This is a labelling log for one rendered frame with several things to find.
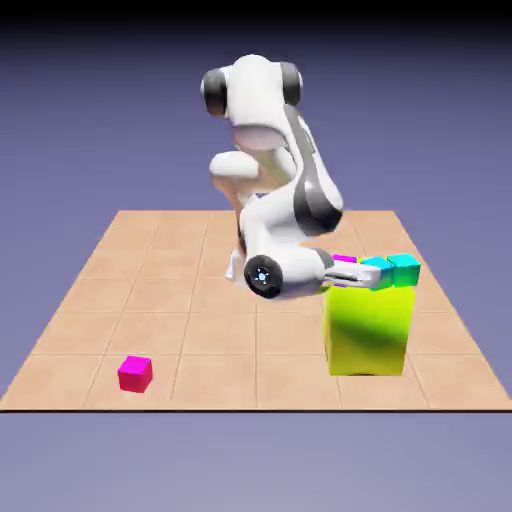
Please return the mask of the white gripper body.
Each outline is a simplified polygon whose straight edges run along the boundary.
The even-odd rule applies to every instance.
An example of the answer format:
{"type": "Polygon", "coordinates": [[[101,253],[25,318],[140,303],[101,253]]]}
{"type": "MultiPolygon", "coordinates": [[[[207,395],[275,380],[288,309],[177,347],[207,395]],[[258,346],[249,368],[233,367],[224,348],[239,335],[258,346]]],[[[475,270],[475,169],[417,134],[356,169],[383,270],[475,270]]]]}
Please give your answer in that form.
{"type": "Polygon", "coordinates": [[[376,288],[381,270],[372,265],[334,265],[325,271],[324,280],[344,287],[376,288]]]}

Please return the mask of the small cyan cube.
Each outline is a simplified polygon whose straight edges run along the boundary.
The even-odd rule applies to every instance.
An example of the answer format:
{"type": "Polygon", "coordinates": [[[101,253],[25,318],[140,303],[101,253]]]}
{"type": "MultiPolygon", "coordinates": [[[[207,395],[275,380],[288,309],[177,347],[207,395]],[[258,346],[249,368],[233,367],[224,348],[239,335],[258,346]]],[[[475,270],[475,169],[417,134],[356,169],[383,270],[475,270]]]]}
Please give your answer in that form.
{"type": "Polygon", "coordinates": [[[360,263],[379,269],[379,277],[373,280],[372,285],[370,286],[371,290],[376,291],[386,289],[393,285],[395,265],[388,259],[381,256],[375,256],[361,259],[360,263]]]}
{"type": "Polygon", "coordinates": [[[416,286],[420,275],[420,262],[411,254],[389,255],[387,260],[393,265],[393,285],[395,287],[416,286]]]}

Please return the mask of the large yellow-green box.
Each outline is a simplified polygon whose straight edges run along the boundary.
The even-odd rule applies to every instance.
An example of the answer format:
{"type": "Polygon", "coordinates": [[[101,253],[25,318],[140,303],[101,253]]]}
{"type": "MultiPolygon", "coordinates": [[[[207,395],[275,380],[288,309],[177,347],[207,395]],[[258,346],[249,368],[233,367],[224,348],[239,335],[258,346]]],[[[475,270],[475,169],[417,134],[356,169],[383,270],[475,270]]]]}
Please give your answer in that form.
{"type": "Polygon", "coordinates": [[[415,287],[329,287],[324,295],[323,339],[331,375],[402,374],[415,287]]]}

